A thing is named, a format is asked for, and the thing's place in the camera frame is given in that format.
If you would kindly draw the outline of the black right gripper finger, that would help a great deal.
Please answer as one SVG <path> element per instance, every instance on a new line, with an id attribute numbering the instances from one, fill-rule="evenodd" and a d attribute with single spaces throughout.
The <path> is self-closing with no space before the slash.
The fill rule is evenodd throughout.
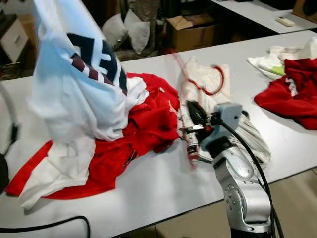
<path id="1" fill-rule="evenodd" d="M 188 125 L 187 128 L 190 131 L 212 131 L 212 127 L 209 125 L 208 114 L 199 104 L 199 102 L 188 101 L 186 102 L 189 118 L 192 121 L 192 125 Z"/>

